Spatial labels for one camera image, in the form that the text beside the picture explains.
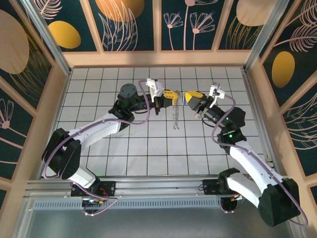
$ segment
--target purple cable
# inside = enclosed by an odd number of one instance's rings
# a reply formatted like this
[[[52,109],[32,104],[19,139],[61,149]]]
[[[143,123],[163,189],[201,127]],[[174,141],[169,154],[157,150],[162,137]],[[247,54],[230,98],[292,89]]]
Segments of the purple cable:
[[[305,212],[303,211],[303,209],[301,208],[301,206],[298,204],[298,202],[296,201],[296,199],[290,194],[290,192],[286,189],[286,187],[274,176],[274,174],[265,166],[264,162],[262,160],[260,160],[255,154],[253,154],[252,152],[248,151],[246,148],[243,148],[241,146],[238,145],[231,145],[231,144],[227,144],[227,143],[222,143],[222,142],[218,142],[214,139],[214,133],[216,131],[216,129],[219,127],[219,125],[221,124],[221,122],[230,114],[230,112],[234,109],[234,107],[236,106],[236,101],[232,98],[229,97],[227,95],[225,95],[226,98],[230,99],[233,102],[232,107],[226,111],[226,113],[222,116],[222,118],[216,123],[216,125],[214,126],[214,128],[212,129],[211,132],[211,139],[214,143],[218,144],[218,145],[222,145],[222,146],[230,146],[230,147],[234,147],[237,148],[239,150],[242,150],[244,152],[246,152],[248,155],[251,155],[264,169],[265,171],[278,183],[278,185],[283,189],[283,191],[286,193],[286,195],[292,200],[292,202],[295,204],[295,206],[297,207],[297,209],[301,212],[303,218],[304,218],[304,224],[300,224],[298,222],[294,222],[293,220],[289,220],[290,222],[295,223],[296,225],[299,226],[303,226],[306,227],[308,225],[308,219],[307,216],[305,214]]]
[[[130,121],[126,121],[126,120],[121,120],[121,119],[105,119],[105,120],[101,120],[101,121],[97,121],[83,129],[81,129],[80,131],[76,132],[75,134],[73,135],[70,135],[68,138],[66,138],[65,140],[63,140],[61,143],[59,143],[59,145],[52,151],[52,153],[50,154],[48,160],[45,162],[45,165],[44,165],[44,168],[43,168],[43,177],[45,179],[52,179],[52,178],[57,178],[59,177],[59,172],[58,171],[58,175],[54,175],[54,176],[47,176],[46,175],[46,170],[51,162],[51,160],[53,159],[53,156],[56,154],[56,152],[67,142],[69,141],[70,139],[74,138],[75,136],[77,135],[80,135],[81,133],[83,133],[84,131],[88,130],[89,128],[91,127],[94,127],[98,124],[101,124],[101,123],[106,123],[107,121],[117,121],[117,122],[123,122],[123,123],[126,123],[126,124],[129,124],[129,125],[142,125],[142,124],[145,124],[149,118],[150,118],[150,104],[149,104],[149,100],[148,100],[148,97],[141,85],[141,82],[147,82],[146,80],[140,80],[139,81],[139,86],[141,88],[141,91],[142,91],[142,94],[144,96],[144,99],[145,99],[145,102],[146,102],[146,105],[147,105],[147,110],[148,110],[148,113],[147,113],[147,118],[143,121],[143,122],[139,122],[139,123],[135,123],[135,122],[130,122]],[[85,192],[86,194],[90,195],[90,196],[93,196],[93,197],[96,197],[96,198],[99,198],[101,200],[104,200],[104,199],[113,199],[115,200],[113,203],[111,203],[110,205],[108,205],[106,208],[102,209],[101,211],[99,212],[96,212],[94,214],[89,214],[90,216],[93,216],[93,215],[97,215],[97,214],[100,214],[101,212],[104,212],[105,210],[107,210],[109,207],[111,207],[113,204],[115,204],[118,200],[118,198],[116,197],[101,197],[101,196],[98,196],[98,195],[95,195],[93,193],[90,193],[88,190],[86,190],[85,188],[83,188],[82,186],[80,186],[79,184],[77,183],[74,183],[76,184],[83,192]]]

